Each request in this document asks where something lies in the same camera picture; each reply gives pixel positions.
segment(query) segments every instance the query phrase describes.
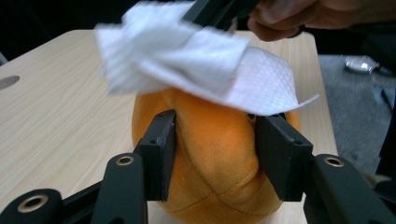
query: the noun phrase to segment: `light wood surface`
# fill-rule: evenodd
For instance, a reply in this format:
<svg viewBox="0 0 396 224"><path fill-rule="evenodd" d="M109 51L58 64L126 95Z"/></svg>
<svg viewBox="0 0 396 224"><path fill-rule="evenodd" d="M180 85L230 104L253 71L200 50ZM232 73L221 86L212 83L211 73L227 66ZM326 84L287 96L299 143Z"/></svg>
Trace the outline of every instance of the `light wood surface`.
<svg viewBox="0 0 396 224"><path fill-rule="evenodd" d="M315 154L336 154L332 124L314 38L252 45L287 59L297 96L321 97L299 109L302 134ZM110 96L100 77L93 31L73 31L0 66L2 78L20 80L0 90L0 210L32 189L52 188L68 197L100 181L113 156L132 151L134 96ZM148 203L150 223L178 223ZM301 203L284 203L262 223L305 223Z"/></svg>

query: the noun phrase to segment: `paper towel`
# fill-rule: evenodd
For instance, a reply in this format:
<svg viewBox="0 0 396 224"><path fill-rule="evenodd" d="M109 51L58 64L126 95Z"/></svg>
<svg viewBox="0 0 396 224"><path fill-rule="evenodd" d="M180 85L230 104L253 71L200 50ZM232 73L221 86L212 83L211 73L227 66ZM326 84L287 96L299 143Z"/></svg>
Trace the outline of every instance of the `paper towel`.
<svg viewBox="0 0 396 224"><path fill-rule="evenodd" d="M249 40L181 18L193 2L139 2L95 36L110 93L175 87L256 115L303 106L288 63Z"/></svg>

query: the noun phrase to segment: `stuffed toy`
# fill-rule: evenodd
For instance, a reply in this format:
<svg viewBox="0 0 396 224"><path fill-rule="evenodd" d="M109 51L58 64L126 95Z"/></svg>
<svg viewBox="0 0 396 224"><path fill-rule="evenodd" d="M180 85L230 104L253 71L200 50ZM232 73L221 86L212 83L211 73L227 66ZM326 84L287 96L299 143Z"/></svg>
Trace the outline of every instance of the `stuffed toy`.
<svg viewBox="0 0 396 224"><path fill-rule="evenodd" d="M153 117L177 113L177 148L168 201L159 205L185 223L256 223L281 205L255 152L255 119L178 89L138 94L132 122L137 144ZM285 113L299 130L296 111Z"/></svg>

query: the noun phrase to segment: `finger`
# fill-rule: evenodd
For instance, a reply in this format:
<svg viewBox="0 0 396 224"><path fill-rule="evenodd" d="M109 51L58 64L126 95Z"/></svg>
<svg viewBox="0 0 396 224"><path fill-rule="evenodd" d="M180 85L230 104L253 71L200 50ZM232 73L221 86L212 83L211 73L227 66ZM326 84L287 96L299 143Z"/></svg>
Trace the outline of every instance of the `finger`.
<svg viewBox="0 0 396 224"><path fill-rule="evenodd" d="M250 17L253 18L255 21L275 30L289 30L292 29L293 27L304 25L314 20L317 15L318 15L317 8L315 6L312 6L304 9L303 11L301 11L300 13L294 16L286 18L283 21L269 24L262 19L261 12L258 8L253 9L253 11L250 13Z"/></svg>
<svg viewBox="0 0 396 224"><path fill-rule="evenodd" d="M247 27L260 40L263 41L275 41L278 39L287 38L289 36L293 36L294 34L297 34L297 32L299 31L297 27L293 27L289 30L275 30L262 25L261 23L255 21L252 18L248 19Z"/></svg>
<svg viewBox="0 0 396 224"><path fill-rule="evenodd" d="M267 0L261 6L261 17L267 24L274 24L302 12L317 1L318 0Z"/></svg>

